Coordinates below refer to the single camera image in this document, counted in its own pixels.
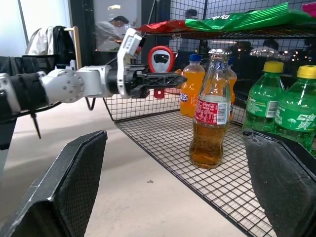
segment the red label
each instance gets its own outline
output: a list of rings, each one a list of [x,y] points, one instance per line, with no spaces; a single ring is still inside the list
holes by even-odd
[[[194,118],[212,125],[227,123],[227,103],[212,103],[197,100]]]

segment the shelf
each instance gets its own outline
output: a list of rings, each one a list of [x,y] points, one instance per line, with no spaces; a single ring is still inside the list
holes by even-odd
[[[234,120],[243,111],[234,109]],[[189,160],[192,119],[179,111],[116,122],[116,125],[247,236],[276,237],[252,188],[240,126],[229,126],[222,164],[205,170]]]
[[[178,31],[164,33],[148,33],[151,36],[182,37],[197,40],[213,39],[306,39],[316,38],[316,24],[281,25],[255,30],[238,32],[204,32],[204,31]]]

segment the plastic bottle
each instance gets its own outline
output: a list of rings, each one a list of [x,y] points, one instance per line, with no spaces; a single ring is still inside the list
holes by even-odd
[[[180,112],[193,118],[198,101],[198,93],[201,89],[205,70],[200,65],[202,57],[198,54],[190,55],[190,64],[183,69],[183,76],[188,80],[181,85]]]
[[[234,109],[234,104],[235,104],[234,85],[237,81],[237,75],[232,70],[232,64],[233,64],[233,58],[229,58],[228,68],[227,68],[229,87],[230,87],[230,91],[231,91],[231,112],[230,112],[230,116],[229,116],[229,121],[232,121],[232,119],[233,119],[233,109]]]
[[[316,66],[301,66],[297,77],[279,101],[275,133],[311,151],[316,135]]]
[[[190,158],[201,168],[217,167],[223,156],[223,140],[229,124],[229,51],[210,50],[210,66],[203,79],[193,119]]]
[[[265,63],[263,71],[264,75],[250,89],[243,130],[251,128],[272,132],[274,129],[278,100],[284,92],[280,77],[283,63],[268,61]]]

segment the blue bottle cap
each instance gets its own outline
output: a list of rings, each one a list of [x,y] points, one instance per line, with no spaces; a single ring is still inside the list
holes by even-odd
[[[190,55],[190,62],[200,62],[200,61],[202,61],[201,55],[198,55],[198,54]]]
[[[232,65],[232,64],[233,64],[233,57],[229,57],[228,65]]]

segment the coca-cola bottle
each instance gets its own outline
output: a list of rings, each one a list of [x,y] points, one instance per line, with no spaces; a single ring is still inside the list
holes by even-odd
[[[189,150],[193,164],[206,169],[221,162],[231,103],[227,73],[230,51],[211,49],[209,55],[210,65],[198,96]]]

